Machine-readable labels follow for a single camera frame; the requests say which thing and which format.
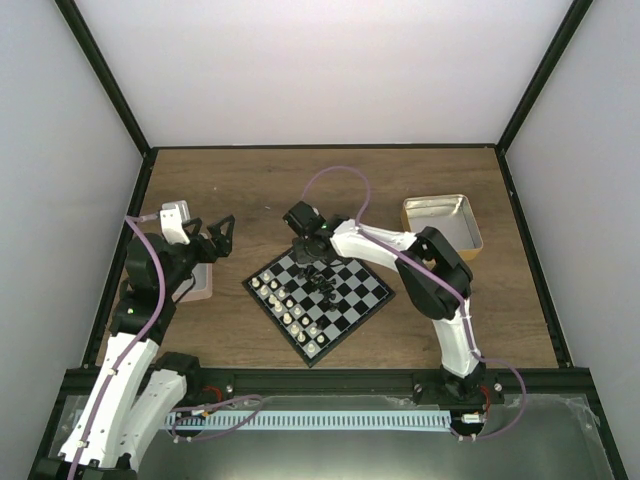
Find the black robotic arm joint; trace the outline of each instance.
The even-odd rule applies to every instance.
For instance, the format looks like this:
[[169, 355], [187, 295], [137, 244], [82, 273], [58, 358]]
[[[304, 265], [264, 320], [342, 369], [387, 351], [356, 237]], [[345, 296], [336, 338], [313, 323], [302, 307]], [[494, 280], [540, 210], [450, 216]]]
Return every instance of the black robotic arm joint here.
[[335, 229], [349, 217], [333, 215], [327, 221], [311, 205], [300, 201], [282, 219], [297, 235], [293, 239], [296, 262], [306, 265], [317, 260], [331, 263], [338, 259], [338, 254], [331, 245], [331, 237]]
[[171, 370], [185, 377], [187, 393], [181, 400], [181, 404], [189, 405], [202, 391], [202, 372], [198, 357], [185, 353], [165, 352], [156, 361], [154, 370]]
[[[416, 241], [402, 253], [420, 265], [424, 260], [433, 261], [431, 272], [434, 275], [451, 285], [462, 297], [471, 295], [473, 274], [438, 229], [425, 227], [416, 235]], [[420, 313], [433, 320], [454, 317], [460, 302], [450, 292], [401, 258], [396, 259], [395, 264], [411, 302]]]
[[[219, 257], [229, 256], [234, 225], [235, 217], [229, 215], [207, 226], [211, 238], [206, 238], [200, 234], [202, 220], [193, 218], [182, 225], [189, 238], [186, 245], [170, 245], [160, 235], [146, 235], [162, 265], [165, 301], [157, 321], [143, 340], [150, 338], [158, 345], [162, 343], [176, 312], [172, 295], [182, 282], [191, 277], [198, 263], [214, 263]], [[137, 334], [151, 318], [158, 302], [159, 279], [156, 267], [149, 251], [137, 237], [131, 240], [127, 247], [125, 269], [128, 278], [120, 285], [120, 301], [114, 310], [110, 326], [113, 335], [120, 332]]]
[[[69, 475], [71, 463], [54, 458], [43, 458], [38, 464], [31, 477], [33, 480], [66, 480]], [[82, 480], [136, 480], [137, 473], [127, 468], [102, 469], [99, 467], [79, 465], [76, 471], [76, 478]]]

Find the white robotic arm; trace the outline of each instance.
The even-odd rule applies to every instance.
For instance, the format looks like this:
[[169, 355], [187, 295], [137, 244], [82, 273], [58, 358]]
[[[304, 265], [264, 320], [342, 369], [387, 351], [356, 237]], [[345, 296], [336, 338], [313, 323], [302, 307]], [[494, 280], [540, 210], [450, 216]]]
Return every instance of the white robotic arm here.
[[[480, 351], [475, 345], [473, 332], [470, 332], [471, 344], [467, 339], [459, 302], [396, 254], [402, 252], [419, 263], [434, 261], [432, 273], [459, 291], [465, 299], [464, 311], [468, 312], [471, 271], [439, 231], [427, 227], [421, 233], [393, 232], [356, 225], [353, 219], [343, 216], [334, 216], [326, 221], [316, 209], [304, 202], [289, 210], [284, 220], [298, 235], [294, 239], [294, 252], [300, 263], [318, 259], [332, 261], [337, 257], [359, 258], [398, 272], [413, 304], [433, 321], [442, 350], [442, 370], [447, 388], [457, 398], [464, 398], [475, 391], [485, 366], [476, 358]], [[363, 232], [377, 242], [366, 238]], [[391, 248], [383, 248], [380, 243]]]
[[[360, 233], [361, 230], [399, 251], [408, 250], [417, 241], [415, 233], [392, 232], [367, 225], [356, 227], [354, 220], [346, 220], [334, 230], [330, 239], [338, 256], [359, 258], [398, 271], [396, 265], [398, 256], [365, 238]], [[466, 303], [465, 310], [468, 312], [468, 298]], [[465, 336], [461, 309], [459, 307], [456, 309], [452, 319], [433, 319], [433, 326], [442, 349], [442, 367], [461, 378], [471, 374], [479, 362], [471, 354], [471, 348]]]
[[123, 286], [127, 288], [121, 289], [113, 312], [112, 335], [94, 388], [78, 424], [60, 449], [59, 459], [44, 465], [45, 473], [40, 472], [37, 478], [87, 478], [96, 472], [106, 476], [91, 478], [136, 478], [140, 461], [167, 414], [185, 395], [200, 392], [198, 359], [168, 352], [155, 362], [149, 382], [136, 400], [176, 311], [172, 294], [188, 281], [198, 263], [213, 263], [231, 253], [235, 219], [228, 216], [207, 226], [207, 237], [200, 233], [200, 219], [189, 217], [184, 201], [164, 204], [157, 217], [162, 236], [146, 237], [155, 254], [162, 256], [165, 300], [160, 313], [147, 326], [158, 306], [162, 287], [156, 273], [160, 272], [156, 272], [147, 247], [134, 238], [125, 261], [128, 278]]

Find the metal tray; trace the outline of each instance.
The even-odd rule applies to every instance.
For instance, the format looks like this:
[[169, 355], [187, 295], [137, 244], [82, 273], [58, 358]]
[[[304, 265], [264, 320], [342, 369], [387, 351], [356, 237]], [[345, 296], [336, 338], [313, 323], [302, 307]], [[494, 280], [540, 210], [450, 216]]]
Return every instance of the metal tray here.
[[449, 240], [463, 260], [482, 250], [482, 237], [464, 195], [407, 198], [402, 208], [402, 225], [410, 232], [435, 227]]

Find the white wall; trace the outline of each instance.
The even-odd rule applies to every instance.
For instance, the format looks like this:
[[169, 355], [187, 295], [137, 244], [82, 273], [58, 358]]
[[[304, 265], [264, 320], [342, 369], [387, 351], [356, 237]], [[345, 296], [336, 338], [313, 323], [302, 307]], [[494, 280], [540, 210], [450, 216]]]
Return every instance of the white wall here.
[[78, 0], [152, 145], [496, 142], [570, 0]]
[[640, 478], [640, 3], [594, 2], [508, 152], [578, 365]]
[[0, 16], [0, 469], [26, 478], [77, 367], [140, 166], [53, 1]]

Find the wooden surface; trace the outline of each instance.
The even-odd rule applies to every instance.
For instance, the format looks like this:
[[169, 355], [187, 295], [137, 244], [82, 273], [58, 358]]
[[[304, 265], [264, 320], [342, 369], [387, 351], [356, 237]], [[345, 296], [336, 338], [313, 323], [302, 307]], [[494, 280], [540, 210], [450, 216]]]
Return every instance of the wooden surface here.
[[[213, 297], [179, 306], [162, 351], [197, 355], [204, 366], [306, 368], [241, 281], [291, 245], [293, 233], [282, 215], [313, 174], [330, 165], [354, 166], [369, 178], [372, 200], [363, 221], [376, 227], [402, 230], [407, 197], [465, 194], [484, 240], [484, 250], [469, 262], [475, 277], [471, 313], [482, 353], [518, 367], [557, 366], [491, 149], [161, 151], [142, 213], [184, 199], [205, 224], [236, 216], [233, 253], [213, 266]], [[361, 180], [346, 172], [327, 174], [307, 197], [326, 217], [355, 216], [363, 199]], [[396, 298], [314, 368], [439, 367], [431, 320], [415, 310], [395, 272], [373, 268]]]

